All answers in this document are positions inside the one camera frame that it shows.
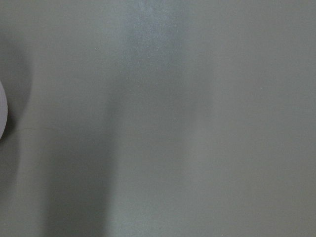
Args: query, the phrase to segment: white round object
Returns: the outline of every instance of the white round object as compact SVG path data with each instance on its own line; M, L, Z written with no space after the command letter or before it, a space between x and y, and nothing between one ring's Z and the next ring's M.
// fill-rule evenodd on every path
M0 138L2 137L4 128L5 128L7 116L8 116L8 104L6 101L4 88L0 82Z

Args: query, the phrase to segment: curved white edge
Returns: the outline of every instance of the curved white edge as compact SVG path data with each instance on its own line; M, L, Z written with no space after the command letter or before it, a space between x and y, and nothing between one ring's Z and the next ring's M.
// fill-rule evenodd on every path
M4 88L0 82L0 138L3 135L6 120L8 116L8 104L4 92Z

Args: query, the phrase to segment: table surface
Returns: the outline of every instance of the table surface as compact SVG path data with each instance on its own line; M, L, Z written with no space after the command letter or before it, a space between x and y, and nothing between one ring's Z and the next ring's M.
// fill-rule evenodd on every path
M316 233L316 1L0 0L1 237Z

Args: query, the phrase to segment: gray surface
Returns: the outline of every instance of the gray surface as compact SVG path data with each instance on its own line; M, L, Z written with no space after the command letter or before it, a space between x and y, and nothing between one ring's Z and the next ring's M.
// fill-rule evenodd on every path
M315 12L0 0L0 236L314 236Z

